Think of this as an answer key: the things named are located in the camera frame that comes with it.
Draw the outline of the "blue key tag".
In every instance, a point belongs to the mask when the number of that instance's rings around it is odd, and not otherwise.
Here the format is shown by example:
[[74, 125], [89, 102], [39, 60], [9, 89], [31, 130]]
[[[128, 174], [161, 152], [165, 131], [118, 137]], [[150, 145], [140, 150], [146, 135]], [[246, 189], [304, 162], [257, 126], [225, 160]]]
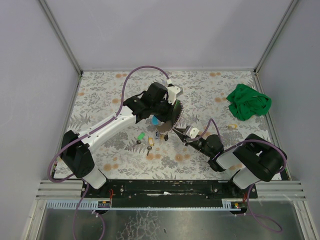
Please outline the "blue key tag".
[[153, 116], [152, 119], [151, 119], [151, 123], [154, 126], [158, 126], [160, 124], [160, 121], [155, 116]]

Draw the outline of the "grey crescent keyring holder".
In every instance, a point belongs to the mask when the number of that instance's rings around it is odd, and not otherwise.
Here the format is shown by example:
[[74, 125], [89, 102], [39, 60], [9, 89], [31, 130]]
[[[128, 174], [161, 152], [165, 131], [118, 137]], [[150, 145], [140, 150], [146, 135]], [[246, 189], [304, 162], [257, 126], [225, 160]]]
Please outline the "grey crescent keyring holder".
[[170, 112], [168, 120], [166, 120], [162, 125], [159, 125], [157, 127], [157, 130], [160, 133], [166, 133], [169, 132], [180, 120], [181, 115], [183, 113], [183, 104], [180, 100], [176, 100], [172, 110]]

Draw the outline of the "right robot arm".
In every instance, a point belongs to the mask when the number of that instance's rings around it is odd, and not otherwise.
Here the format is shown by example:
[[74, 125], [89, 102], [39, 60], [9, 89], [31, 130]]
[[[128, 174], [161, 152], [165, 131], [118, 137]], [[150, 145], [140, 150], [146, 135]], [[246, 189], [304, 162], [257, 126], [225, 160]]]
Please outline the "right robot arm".
[[243, 168], [231, 178], [231, 182], [242, 190], [259, 181], [270, 182], [287, 165], [287, 155], [283, 150], [253, 133], [224, 149], [218, 134], [203, 138], [199, 135], [199, 129], [192, 126], [174, 127], [173, 131], [185, 146], [191, 146], [209, 157], [208, 164], [215, 172], [242, 164]]

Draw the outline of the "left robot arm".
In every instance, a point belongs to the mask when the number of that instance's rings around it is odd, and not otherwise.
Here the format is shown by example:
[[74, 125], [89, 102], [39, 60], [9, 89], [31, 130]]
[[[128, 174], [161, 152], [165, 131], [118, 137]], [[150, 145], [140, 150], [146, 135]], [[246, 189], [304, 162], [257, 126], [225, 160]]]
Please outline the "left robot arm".
[[122, 130], [150, 116], [155, 116], [165, 126], [172, 128], [182, 111], [182, 104], [178, 100], [182, 93], [183, 89], [172, 83], [167, 86], [152, 83], [147, 90], [126, 99], [119, 112], [87, 130], [79, 133], [69, 130], [65, 133], [60, 158], [76, 178], [83, 179], [96, 190], [100, 189], [107, 182], [107, 177], [96, 166], [93, 152]]

